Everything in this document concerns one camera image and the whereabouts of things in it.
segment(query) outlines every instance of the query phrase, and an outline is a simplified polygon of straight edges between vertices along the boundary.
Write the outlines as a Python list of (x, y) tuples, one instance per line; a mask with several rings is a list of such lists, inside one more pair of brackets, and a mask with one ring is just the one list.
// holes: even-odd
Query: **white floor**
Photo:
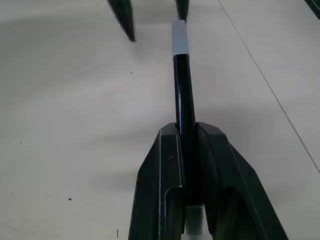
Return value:
[[(290, 240), (318, 240), (320, 21), (303, 0), (220, 1), (189, 9), (196, 119), (254, 167)], [(128, 238), (138, 169), (175, 120), (175, 2), (133, 10), (135, 44), (103, 0), (1, 1), (1, 240)]]

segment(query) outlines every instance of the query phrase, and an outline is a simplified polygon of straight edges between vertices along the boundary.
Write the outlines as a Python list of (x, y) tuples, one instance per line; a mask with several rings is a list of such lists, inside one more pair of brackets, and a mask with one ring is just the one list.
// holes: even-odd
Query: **black spike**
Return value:
[(131, 42), (136, 42), (134, 18), (130, 0), (107, 0), (116, 19)]
[(189, 0), (175, 0), (179, 19), (186, 21), (188, 16)]

